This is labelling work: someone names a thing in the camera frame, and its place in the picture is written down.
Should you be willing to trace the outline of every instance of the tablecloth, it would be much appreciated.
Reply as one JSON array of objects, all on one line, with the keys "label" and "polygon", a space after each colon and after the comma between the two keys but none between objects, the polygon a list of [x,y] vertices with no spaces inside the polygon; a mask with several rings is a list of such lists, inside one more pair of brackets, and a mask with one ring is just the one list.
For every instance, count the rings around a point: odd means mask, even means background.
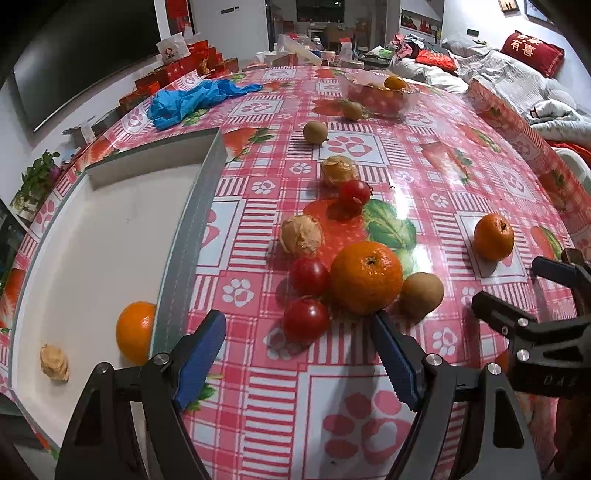
[{"label": "tablecloth", "polygon": [[[506,348],[470,312],[480,290],[541,321],[575,315],[568,289],[533,284],[528,269],[536,255],[556,255],[553,241],[591,259],[591,203],[560,157],[476,82],[463,96],[420,85],[418,106],[403,121],[349,123],[329,69],[279,67],[230,79],[264,89],[198,110],[162,132],[148,120],[146,100],[95,141],[39,211],[14,267],[28,268],[53,212],[86,166],[157,139],[221,128],[229,162],[209,213],[188,331],[215,308],[225,313],[228,334],[203,398],[184,414],[187,431],[217,480],[382,478],[413,413],[393,393],[363,322],[336,315],[331,330],[303,351],[280,327],[292,296],[291,259],[277,236],[295,213],[326,214],[335,192],[319,180],[321,160],[354,159],[373,199],[415,232],[415,240],[393,240],[392,248],[404,257],[406,274],[432,271],[446,293],[426,319],[412,325],[399,318],[400,328],[458,365],[481,366]],[[187,90],[200,81],[192,72],[167,88]],[[304,142],[309,120],[328,125],[321,147]],[[504,215],[515,231],[513,255],[494,271],[470,243],[489,212]],[[362,224],[332,231],[338,245],[366,236]],[[0,391],[10,395],[8,345],[9,336],[0,335]],[[531,430],[542,466],[554,453],[553,408],[548,399],[536,400]],[[464,410],[454,408],[438,478],[451,468]]]}]

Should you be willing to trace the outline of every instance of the potted plant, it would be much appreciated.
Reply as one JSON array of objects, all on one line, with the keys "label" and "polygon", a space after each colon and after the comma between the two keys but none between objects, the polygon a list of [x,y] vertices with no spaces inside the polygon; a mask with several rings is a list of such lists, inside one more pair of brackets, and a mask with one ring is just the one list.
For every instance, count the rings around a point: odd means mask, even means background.
[{"label": "potted plant", "polygon": [[60,167],[53,160],[59,156],[58,152],[49,153],[45,150],[22,174],[22,186],[10,203],[19,217],[29,222],[35,218],[41,201],[49,194],[61,175]]}]

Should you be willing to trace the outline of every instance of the plastic bag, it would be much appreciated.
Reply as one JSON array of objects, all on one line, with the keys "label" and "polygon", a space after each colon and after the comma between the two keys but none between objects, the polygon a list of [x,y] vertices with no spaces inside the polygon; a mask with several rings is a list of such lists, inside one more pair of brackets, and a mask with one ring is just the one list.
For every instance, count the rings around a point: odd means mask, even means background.
[{"label": "plastic bag", "polygon": [[348,37],[340,39],[340,54],[341,60],[353,60],[353,45],[351,39]]},{"label": "plastic bag", "polygon": [[182,33],[175,33],[172,37],[159,41],[156,46],[165,65],[191,55]]}]

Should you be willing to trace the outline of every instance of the picture frame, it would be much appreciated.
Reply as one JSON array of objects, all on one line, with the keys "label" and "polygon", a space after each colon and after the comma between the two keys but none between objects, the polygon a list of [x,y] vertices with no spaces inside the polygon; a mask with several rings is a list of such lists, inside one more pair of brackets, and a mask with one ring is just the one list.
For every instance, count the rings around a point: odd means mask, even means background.
[{"label": "picture frame", "polygon": [[538,8],[530,1],[525,0],[525,14],[528,17],[535,18],[536,20],[540,20],[541,22],[552,24],[550,19],[546,17]]},{"label": "picture frame", "polygon": [[501,10],[504,14],[519,11],[517,0],[499,0],[499,5],[501,6]]}]

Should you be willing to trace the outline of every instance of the orange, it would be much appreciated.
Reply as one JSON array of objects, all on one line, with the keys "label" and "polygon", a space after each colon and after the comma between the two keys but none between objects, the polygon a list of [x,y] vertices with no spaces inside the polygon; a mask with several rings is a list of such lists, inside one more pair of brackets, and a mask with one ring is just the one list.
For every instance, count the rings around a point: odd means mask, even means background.
[{"label": "orange", "polygon": [[390,90],[403,90],[408,84],[398,75],[390,75],[384,80],[384,86]]},{"label": "orange", "polygon": [[472,246],[482,258],[500,262],[511,255],[514,244],[513,229],[502,216],[489,213],[476,224]]},{"label": "orange", "polygon": [[386,245],[359,242],[343,248],[330,269],[335,299],[358,315],[390,305],[402,288],[400,260]]},{"label": "orange", "polygon": [[123,356],[135,365],[148,361],[155,314],[153,303],[135,301],[124,308],[117,320],[117,345]]}]

